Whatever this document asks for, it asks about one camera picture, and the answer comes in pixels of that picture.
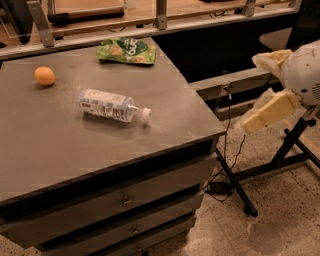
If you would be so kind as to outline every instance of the table top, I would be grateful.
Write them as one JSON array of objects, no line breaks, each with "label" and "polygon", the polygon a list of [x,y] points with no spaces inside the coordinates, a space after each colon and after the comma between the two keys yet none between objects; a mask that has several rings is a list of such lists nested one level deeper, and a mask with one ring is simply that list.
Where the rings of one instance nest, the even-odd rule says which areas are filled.
[{"label": "table top", "polygon": [[[3,63],[0,205],[224,133],[158,46],[153,66],[101,63],[97,49]],[[43,65],[55,72],[51,87],[34,81],[35,69]],[[77,100],[85,88],[133,97],[152,109],[151,125],[84,114]]]}]

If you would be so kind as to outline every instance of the drawer front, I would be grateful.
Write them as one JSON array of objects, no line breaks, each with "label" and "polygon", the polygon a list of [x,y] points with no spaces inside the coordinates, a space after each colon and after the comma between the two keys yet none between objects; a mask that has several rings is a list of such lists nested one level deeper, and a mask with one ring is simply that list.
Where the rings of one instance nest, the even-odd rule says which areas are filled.
[{"label": "drawer front", "polygon": [[140,181],[88,201],[50,212],[30,216],[4,225],[1,232],[23,248],[35,246],[88,226],[108,217],[141,206],[158,198],[200,184],[207,180],[214,168],[213,156],[194,159],[172,167],[163,175]]},{"label": "drawer front", "polygon": [[94,253],[94,256],[128,256],[128,255],[142,255],[142,251],[151,246],[165,241],[171,237],[190,230],[195,223],[195,217],[186,218],[175,225],[171,225],[161,231],[155,231],[152,234],[146,234],[145,237],[137,239],[126,245],[120,245],[121,249],[111,249],[110,252],[102,251],[101,253]]},{"label": "drawer front", "polygon": [[151,210],[147,216],[136,216],[127,220],[129,223],[120,223],[117,228],[109,229],[107,232],[94,236],[81,242],[74,242],[66,246],[60,246],[42,253],[43,256],[85,256],[107,246],[118,243],[124,239],[137,236],[151,228],[169,222],[187,213],[194,212],[201,205],[203,193],[198,192],[193,197],[187,197],[174,205],[165,208],[157,207]]}]

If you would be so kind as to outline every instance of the bottle label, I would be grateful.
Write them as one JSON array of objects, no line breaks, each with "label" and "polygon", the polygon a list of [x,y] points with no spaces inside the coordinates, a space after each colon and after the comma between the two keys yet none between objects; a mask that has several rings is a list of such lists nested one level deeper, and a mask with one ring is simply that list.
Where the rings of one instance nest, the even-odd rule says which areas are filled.
[{"label": "bottle label", "polygon": [[80,93],[79,107],[92,115],[127,122],[127,105],[130,101],[131,97],[86,89]]}]

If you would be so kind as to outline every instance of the water bottle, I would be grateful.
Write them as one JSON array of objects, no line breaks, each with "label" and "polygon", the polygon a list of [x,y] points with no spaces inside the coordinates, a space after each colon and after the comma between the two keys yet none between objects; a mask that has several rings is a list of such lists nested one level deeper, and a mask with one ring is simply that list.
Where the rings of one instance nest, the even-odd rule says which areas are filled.
[{"label": "water bottle", "polygon": [[151,110],[138,108],[132,97],[94,89],[84,89],[80,92],[78,103],[83,112],[92,115],[125,123],[131,122],[134,117],[139,117],[144,124],[150,122]]}]

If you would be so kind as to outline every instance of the gray cabinet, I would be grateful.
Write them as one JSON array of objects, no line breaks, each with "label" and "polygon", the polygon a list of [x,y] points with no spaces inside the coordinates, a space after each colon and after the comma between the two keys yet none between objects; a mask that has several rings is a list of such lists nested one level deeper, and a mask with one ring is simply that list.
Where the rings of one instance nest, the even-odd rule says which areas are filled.
[{"label": "gray cabinet", "polygon": [[[161,49],[151,67],[99,63],[95,51],[9,61],[0,71],[0,232],[47,256],[131,255],[189,230],[224,133]],[[44,64],[56,73],[49,88],[32,79]],[[152,124],[83,114],[83,88],[133,96],[152,108]]]}]

